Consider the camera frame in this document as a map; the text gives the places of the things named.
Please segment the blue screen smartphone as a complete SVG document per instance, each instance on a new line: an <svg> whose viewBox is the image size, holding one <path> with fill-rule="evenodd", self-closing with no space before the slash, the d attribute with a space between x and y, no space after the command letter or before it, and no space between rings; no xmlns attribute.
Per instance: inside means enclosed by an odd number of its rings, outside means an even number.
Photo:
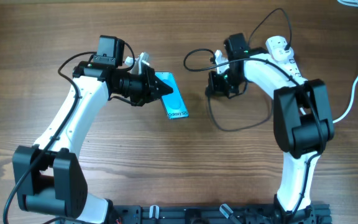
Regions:
<svg viewBox="0 0 358 224"><path fill-rule="evenodd" d="M173 93L162 96L162 104L169 119L187 118L188 110L185 106L176 80L171 72L155 72L156 77L173 89Z"/></svg>

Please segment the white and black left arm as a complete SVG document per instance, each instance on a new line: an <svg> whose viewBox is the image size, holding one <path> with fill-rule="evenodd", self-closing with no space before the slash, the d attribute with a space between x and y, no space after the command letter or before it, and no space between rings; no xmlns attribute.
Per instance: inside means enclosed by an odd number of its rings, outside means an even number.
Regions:
<svg viewBox="0 0 358 224"><path fill-rule="evenodd" d="M109 100L143 106L173 93L173 89L148 65L131 73L113 64L82 61L69 81L70 92L48 129L31 147L16 149L12 194L25 212L69 222L115 223L119 217L112 201L88 191L78 161L85 137Z"/></svg>

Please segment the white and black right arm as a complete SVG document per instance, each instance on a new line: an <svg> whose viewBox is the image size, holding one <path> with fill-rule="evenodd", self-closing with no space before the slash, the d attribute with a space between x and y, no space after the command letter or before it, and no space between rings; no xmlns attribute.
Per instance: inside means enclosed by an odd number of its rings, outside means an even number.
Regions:
<svg viewBox="0 0 358 224"><path fill-rule="evenodd" d="M291 44L276 35L265 47L250 48L243 34L224 41L227 55L214 52L206 96L233 98L240 85L256 84L272 99L273 133L283 151L282 180L267 219L275 223L317 223L310 187L318 159L334 137L326 85L302 77Z"/></svg>

